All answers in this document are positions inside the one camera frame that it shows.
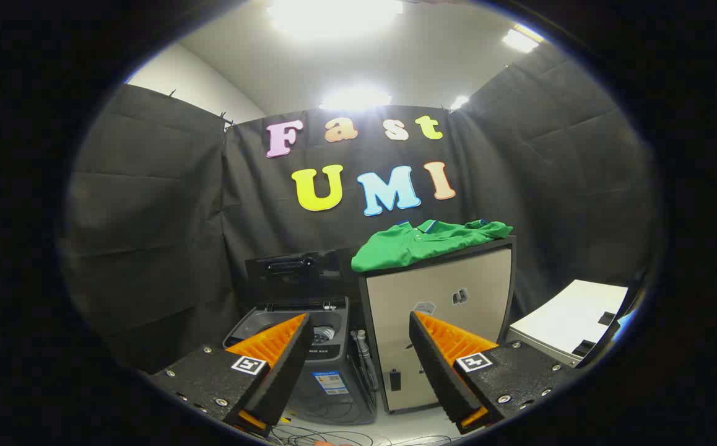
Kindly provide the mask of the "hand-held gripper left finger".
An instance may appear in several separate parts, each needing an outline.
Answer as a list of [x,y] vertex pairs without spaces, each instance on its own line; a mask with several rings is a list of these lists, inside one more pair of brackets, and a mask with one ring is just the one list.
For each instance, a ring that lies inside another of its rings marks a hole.
[[305,365],[313,321],[300,313],[227,348],[202,345],[148,376],[168,399],[246,434],[268,435]]

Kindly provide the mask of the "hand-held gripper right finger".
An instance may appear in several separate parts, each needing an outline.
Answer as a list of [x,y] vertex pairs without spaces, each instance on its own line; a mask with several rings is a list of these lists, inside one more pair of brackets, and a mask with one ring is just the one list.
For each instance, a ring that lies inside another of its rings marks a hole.
[[418,311],[409,315],[409,338],[438,404],[460,434],[540,406],[581,375],[523,341],[497,344]]

